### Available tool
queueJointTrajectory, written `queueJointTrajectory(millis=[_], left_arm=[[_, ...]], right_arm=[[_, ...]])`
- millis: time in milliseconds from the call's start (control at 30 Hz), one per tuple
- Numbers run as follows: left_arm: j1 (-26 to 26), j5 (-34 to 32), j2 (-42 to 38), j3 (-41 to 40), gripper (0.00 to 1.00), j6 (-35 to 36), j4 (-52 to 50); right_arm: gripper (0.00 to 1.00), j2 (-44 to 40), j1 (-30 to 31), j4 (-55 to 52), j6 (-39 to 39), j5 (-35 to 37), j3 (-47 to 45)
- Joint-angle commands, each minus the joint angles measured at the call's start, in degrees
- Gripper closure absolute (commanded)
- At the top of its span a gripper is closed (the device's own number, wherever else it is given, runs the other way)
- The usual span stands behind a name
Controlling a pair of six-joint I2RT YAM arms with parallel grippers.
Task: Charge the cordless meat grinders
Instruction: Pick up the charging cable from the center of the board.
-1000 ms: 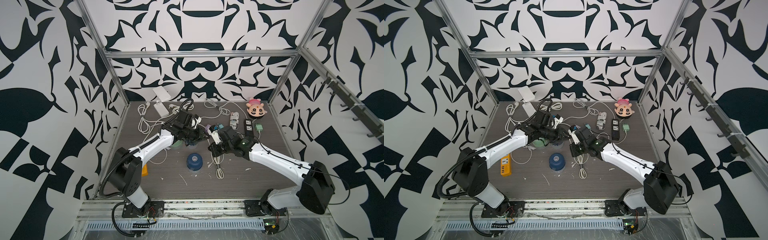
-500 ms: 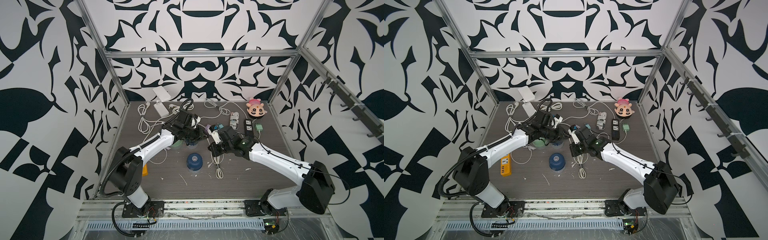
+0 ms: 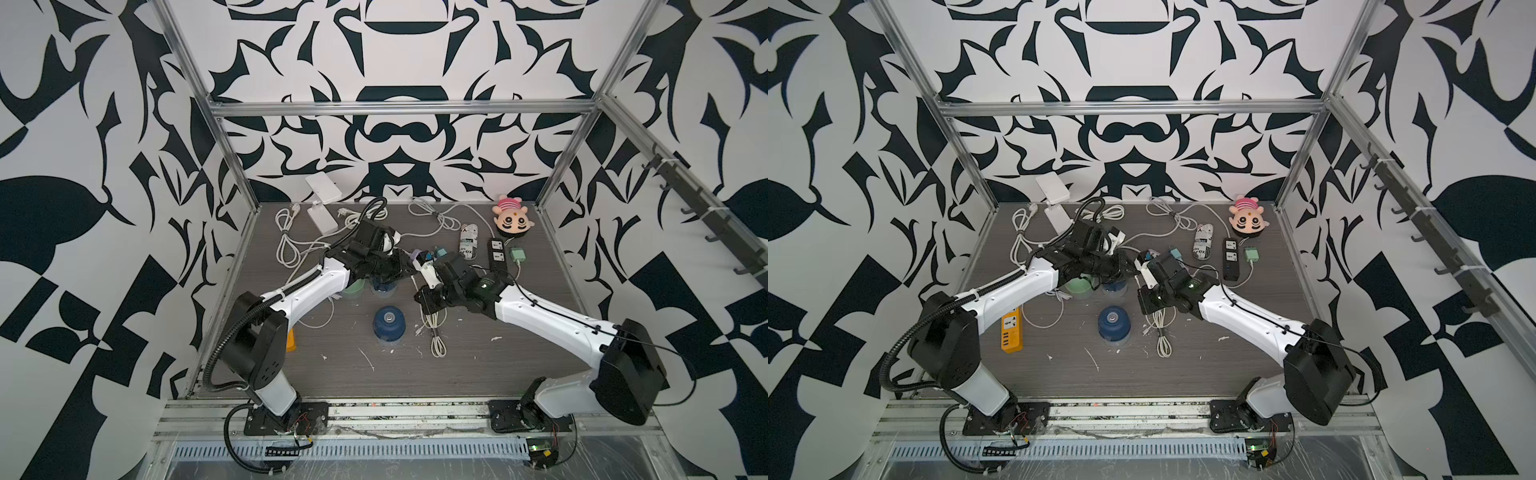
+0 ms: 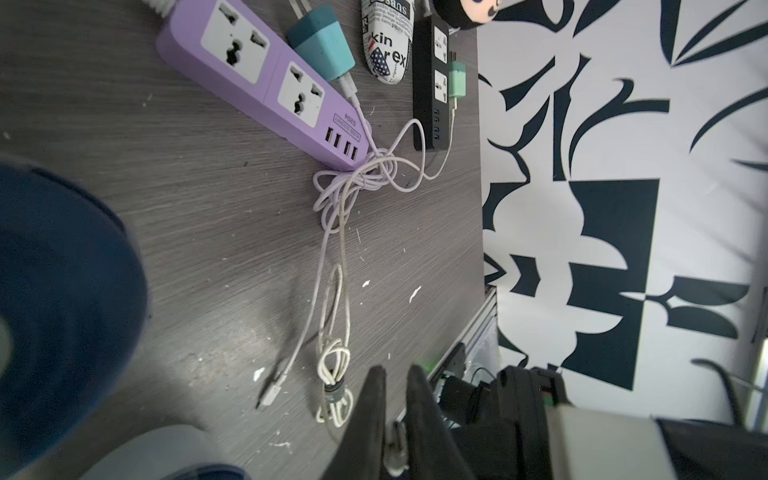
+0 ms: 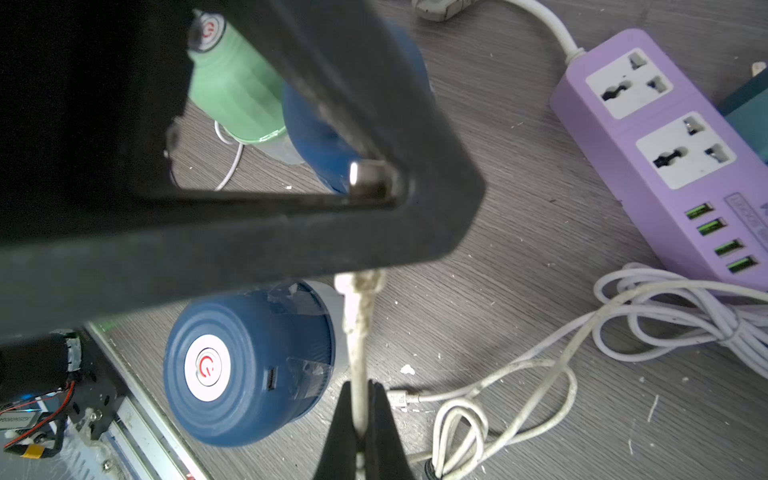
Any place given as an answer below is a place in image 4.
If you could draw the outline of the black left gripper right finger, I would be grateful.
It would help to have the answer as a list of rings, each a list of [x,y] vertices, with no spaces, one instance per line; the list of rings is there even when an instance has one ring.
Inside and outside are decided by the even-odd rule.
[[[411,479],[475,479],[443,424],[424,369],[408,370],[405,416]]]

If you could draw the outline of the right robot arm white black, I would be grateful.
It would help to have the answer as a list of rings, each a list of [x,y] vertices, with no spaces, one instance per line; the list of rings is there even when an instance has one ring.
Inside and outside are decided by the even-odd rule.
[[[478,479],[764,479],[767,436],[750,431],[734,376],[704,359],[728,423],[641,418],[575,407],[561,375],[507,367],[490,382],[446,376],[439,406]]]

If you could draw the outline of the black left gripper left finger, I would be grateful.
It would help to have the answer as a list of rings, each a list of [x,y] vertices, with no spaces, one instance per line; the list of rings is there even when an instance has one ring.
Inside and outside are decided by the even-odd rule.
[[[379,479],[386,426],[386,371],[374,366],[365,378],[354,411],[321,479]]]

